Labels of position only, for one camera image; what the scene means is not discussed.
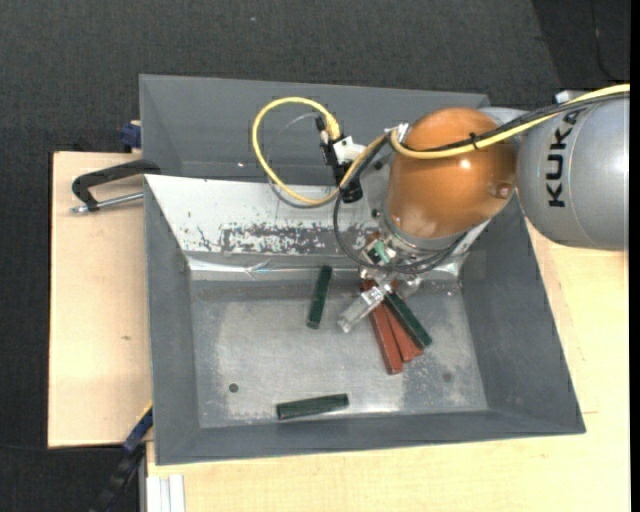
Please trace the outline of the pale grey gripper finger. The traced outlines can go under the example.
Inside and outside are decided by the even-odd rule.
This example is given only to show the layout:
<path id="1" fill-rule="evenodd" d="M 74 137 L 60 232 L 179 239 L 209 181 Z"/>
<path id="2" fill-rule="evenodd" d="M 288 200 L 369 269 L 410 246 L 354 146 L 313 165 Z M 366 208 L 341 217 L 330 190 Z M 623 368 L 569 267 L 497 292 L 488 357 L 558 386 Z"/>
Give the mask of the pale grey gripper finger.
<path id="1" fill-rule="evenodd" d="M 356 324 L 383 302 L 386 294 L 387 290 L 379 286 L 362 291 L 356 300 L 339 315 L 338 326 L 344 333 L 349 333 Z"/>

